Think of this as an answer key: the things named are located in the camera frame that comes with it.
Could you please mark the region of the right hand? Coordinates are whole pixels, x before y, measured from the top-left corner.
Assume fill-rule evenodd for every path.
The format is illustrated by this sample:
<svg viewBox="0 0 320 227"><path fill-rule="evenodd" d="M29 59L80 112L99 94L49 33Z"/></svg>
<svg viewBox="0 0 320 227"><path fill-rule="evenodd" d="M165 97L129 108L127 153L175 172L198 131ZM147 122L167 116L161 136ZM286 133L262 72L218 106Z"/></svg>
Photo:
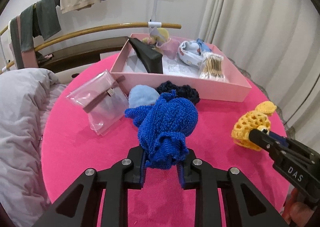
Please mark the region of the right hand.
<svg viewBox="0 0 320 227"><path fill-rule="evenodd" d="M314 211L307 205L297 200L298 190L294 188L291 191L290 197L285 203L282 217L290 224L294 222L297 226L304 227L310 220Z"/></svg>

